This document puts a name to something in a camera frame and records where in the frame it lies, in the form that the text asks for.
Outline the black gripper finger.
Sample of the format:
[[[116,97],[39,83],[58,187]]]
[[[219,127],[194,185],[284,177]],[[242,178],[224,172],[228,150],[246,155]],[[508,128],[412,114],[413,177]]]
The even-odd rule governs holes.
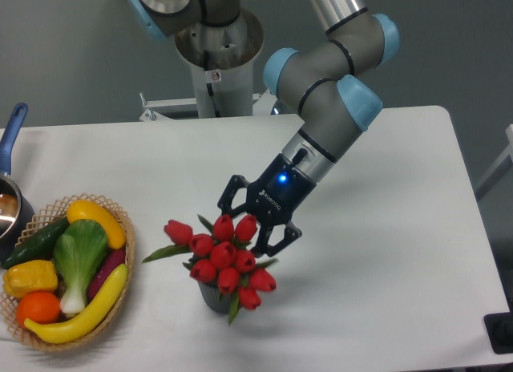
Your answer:
[[[292,222],[278,226],[262,224],[251,251],[256,257],[274,257],[302,237],[302,231]]]
[[[247,212],[245,202],[236,207],[234,207],[232,203],[236,194],[241,189],[246,189],[248,185],[249,182],[242,175],[233,175],[230,178],[217,203],[217,207],[220,209],[222,215],[228,215],[233,218]]]

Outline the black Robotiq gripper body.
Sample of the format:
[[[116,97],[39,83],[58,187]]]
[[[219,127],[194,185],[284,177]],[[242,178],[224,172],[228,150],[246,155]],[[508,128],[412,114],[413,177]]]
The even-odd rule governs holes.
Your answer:
[[[246,212],[261,224],[287,224],[296,208],[317,185],[297,169],[306,156],[307,151],[299,151],[289,161],[284,154],[278,154],[260,177],[248,185]]]

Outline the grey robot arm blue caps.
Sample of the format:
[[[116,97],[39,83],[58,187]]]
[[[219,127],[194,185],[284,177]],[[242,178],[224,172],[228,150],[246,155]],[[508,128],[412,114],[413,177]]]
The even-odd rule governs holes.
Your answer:
[[[382,110],[358,75],[392,58],[400,43],[395,24],[370,14],[363,0],[310,1],[327,41],[306,54],[280,49],[263,72],[269,92],[303,124],[257,180],[233,176],[218,203],[229,216],[256,217],[257,256],[274,256],[300,237],[293,212]],[[149,34],[174,38],[199,117],[253,113],[253,63],[264,35],[240,0],[128,2]]]

